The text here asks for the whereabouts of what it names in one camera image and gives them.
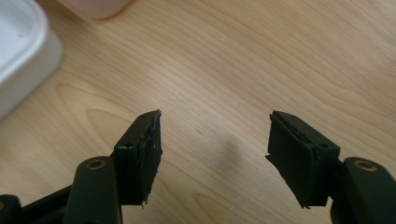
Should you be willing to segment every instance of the screw hole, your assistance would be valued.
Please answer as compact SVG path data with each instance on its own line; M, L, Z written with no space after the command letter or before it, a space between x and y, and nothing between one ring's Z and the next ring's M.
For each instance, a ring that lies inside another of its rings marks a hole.
M90 170L97 170L106 165L106 162L103 160L97 160L97 161L90 161L87 163L87 168Z
M368 161L355 161L355 165L365 171L374 172L377 170L376 166Z

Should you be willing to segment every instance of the pink container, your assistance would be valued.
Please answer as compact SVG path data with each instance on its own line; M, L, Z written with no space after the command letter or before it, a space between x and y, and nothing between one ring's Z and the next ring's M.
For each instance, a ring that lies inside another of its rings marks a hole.
M59 0L77 14L93 19L114 16L133 0Z

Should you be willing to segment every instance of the wooden table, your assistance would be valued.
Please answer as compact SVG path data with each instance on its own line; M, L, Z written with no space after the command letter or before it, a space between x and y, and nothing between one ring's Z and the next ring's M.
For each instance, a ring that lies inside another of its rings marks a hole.
M394 1L136 0L100 21L39 3L64 61L0 123L0 192L22 204L157 108L163 160L125 223L331 223L264 158L273 110L396 176Z

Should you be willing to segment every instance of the clamp jaw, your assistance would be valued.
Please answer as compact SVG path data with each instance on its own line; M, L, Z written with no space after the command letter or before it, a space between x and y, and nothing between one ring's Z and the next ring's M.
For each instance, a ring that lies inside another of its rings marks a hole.
M378 163L338 160L340 147L284 112L270 115L266 158L276 167L301 207L325 206L332 198L334 224L396 223L396 183Z
M122 205L148 201L163 154L161 111L139 116L109 157L82 162L73 185L21 207L0 196L0 224L121 224Z

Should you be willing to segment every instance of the wood grain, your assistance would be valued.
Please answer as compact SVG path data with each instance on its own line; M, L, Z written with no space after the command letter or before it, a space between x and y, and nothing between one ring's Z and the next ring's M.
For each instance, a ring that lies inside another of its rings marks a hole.
M38 1L59 71L0 123L0 193L72 183L139 114L160 108L163 161L125 223L331 223L302 210L265 158L272 110L396 176L396 4L135 0L108 20Z

